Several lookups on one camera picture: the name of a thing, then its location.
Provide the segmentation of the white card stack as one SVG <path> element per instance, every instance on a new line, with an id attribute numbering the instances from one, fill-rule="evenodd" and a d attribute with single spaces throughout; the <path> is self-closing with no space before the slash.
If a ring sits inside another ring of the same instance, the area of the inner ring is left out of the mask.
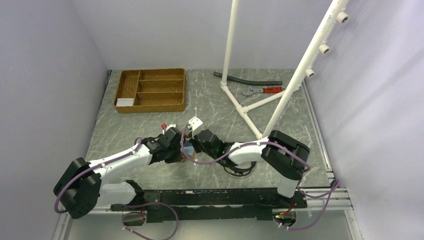
<path id="1" fill-rule="evenodd" d="M 118 98 L 116 100 L 116 107 L 132 107 L 134 105 L 134 98 Z"/>

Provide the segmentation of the orange card holder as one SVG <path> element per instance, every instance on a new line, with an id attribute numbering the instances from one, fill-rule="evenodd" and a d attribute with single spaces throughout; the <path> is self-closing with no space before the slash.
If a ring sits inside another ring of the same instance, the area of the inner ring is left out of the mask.
<path id="1" fill-rule="evenodd" d="M 183 151 L 185 152 L 181 154 L 184 160 L 195 160 L 196 159 L 196 152 L 193 147 L 193 144 L 191 143 L 192 136 L 191 133 L 185 133 L 183 134 Z"/>

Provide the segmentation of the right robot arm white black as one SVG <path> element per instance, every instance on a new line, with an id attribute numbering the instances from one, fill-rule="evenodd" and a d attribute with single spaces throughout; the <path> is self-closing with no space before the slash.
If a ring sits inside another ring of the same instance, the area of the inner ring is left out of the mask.
<path id="1" fill-rule="evenodd" d="M 249 142 L 224 142 L 210 130 L 202 130 L 190 140 L 196 153 L 205 153 L 216 163 L 243 174 L 250 168 L 245 163 L 264 161 L 280 174 L 275 194 L 276 203 L 287 208 L 295 201 L 295 191 L 310 168 L 307 160 L 310 148 L 289 135 L 273 130 L 268 137 Z"/>

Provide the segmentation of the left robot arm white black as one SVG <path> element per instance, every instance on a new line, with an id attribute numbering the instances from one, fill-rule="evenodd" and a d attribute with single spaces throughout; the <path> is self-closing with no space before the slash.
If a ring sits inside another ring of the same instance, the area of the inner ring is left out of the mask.
<path id="1" fill-rule="evenodd" d="M 130 170 L 161 161 L 179 162 L 183 137 L 180 130 L 170 127 L 157 137 L 137 137 L 132 147 L 114 155 L 91 161 L 82 157 L 73 160 L 53 188 L 54 211 L 79 219 L 94 207 L 104 205 L 139 209 L 144 203 L 142 189 L 133 181 L 111 181 Z"/>

